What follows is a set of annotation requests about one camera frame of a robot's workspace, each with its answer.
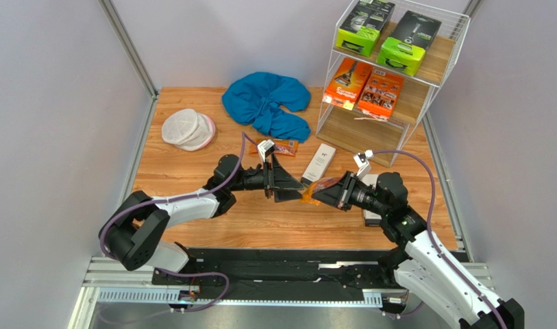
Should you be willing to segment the orange razor bag vertical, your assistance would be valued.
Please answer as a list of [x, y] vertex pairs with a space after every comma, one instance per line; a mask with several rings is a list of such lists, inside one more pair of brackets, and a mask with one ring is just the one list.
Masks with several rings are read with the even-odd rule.
[[319, 206], [322, 204], [321, 201], [316, 200], [312, 197], [314, 193], [321, 192], [329, 187], [336, 185], [341, 179], [340, 178], [321, 178], [316, 182], [313, 182], [303, 193], [300, 202], [305, 204], [313, 204]]

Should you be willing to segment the orange razor bag horizontal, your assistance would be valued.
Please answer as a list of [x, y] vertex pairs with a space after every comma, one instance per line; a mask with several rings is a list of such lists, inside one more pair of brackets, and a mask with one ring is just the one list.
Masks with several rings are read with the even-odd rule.
[[[255, 142], [257, 144], [262, 143], [266, 139], [257, 138]], [[274, 153], [277, 155], [285, 155], [285, 156], [292, 156], [294, 157], [297, 153], [299, 142], [296, 140], [284, 140], [284, 139], [271, 139], [275, 143], [275, 151]], [[257, 154], [257, 146], [254, 144], [250, 144], [248, 154]]]

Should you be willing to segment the orange razor box back side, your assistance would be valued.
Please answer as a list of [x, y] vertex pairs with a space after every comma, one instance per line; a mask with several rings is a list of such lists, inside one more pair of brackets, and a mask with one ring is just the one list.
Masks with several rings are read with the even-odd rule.
[[395, 110], [405, 79], [397, 74], [373, 69], [356, 108], [378, 121], [388, 121]]

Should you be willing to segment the orange Gillette Fusion5 box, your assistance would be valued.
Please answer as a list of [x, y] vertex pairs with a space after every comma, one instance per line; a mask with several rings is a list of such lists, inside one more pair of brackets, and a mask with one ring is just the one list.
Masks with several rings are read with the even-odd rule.
[[353, 110], [372, 71], [372, 64], [343, 58], [325, 87], [323, 102], [345, 110]]

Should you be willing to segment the black green Gillette Labs box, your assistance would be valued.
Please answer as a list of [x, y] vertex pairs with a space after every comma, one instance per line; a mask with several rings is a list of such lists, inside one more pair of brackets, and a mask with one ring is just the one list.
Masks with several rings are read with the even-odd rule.
[[442, 22], [413, 11], [406, 11], [383, 42], [377, 64], [415, 76]]

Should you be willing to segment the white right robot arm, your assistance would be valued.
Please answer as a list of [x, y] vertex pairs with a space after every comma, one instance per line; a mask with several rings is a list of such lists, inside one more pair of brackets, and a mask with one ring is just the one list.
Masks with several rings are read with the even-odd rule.
[[386, 172], [367, 185], [348, 171], [313, 183], [304, 195], [340, 210], [356, 206], [378, 214], [385, 236], [397, 245], [378, 260], [384, 277], [414, 293], [452, 328], [524, 328], [520, 303], [503, 300], [470, 274], [408, 205], [400, 174]]

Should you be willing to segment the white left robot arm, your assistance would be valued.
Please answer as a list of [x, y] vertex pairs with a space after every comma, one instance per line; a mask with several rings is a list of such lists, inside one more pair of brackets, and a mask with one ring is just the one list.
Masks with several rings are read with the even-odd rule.
[[235, 203], [236, 191], [262, 190], [275, 202], [301, 199], [304, 185], [289, 174], [275, 155], [257, 167], [244, 169], [234, 154], [220, 158], [212, 177], [193, 193], [150, 197], [130, 194], [99, 232], [101, 246], [128, 271], [143, 266], [180, 272], [189, 261], [180, 243], [163, 240], [164, 232], [196, 219], [224, 215]]

